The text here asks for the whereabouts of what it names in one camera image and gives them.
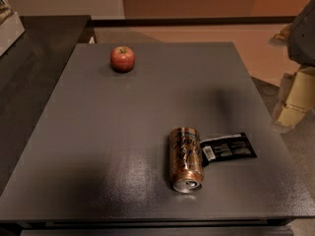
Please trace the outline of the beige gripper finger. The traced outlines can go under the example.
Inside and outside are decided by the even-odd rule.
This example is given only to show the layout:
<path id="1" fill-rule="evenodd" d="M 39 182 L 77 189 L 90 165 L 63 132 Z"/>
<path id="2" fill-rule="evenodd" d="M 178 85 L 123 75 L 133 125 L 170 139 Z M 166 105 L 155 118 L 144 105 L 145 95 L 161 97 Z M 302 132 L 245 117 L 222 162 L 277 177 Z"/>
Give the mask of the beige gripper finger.
<path id="1" fill-rule="evenodd" d="M 315 68 L 300 66 L 294 74 L 284 73 L 273 111 L 274 124 L 292 129 L 314 106 Z"/>

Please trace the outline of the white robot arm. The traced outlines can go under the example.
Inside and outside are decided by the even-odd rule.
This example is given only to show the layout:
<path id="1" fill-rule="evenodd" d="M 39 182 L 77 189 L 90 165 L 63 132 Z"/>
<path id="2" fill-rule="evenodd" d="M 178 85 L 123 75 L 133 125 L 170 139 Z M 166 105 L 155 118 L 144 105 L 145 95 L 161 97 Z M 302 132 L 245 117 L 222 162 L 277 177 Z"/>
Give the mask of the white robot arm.
<path id="1" fill-rule="evenodd" d="M 272 114 L 274 129 L 286 133 L 315 105 L 315 0 L 273 37 L 273 42 L 281 41 L 287 46 L 288 58 L 299 65 L 294 74 L 283 74 Z"/>

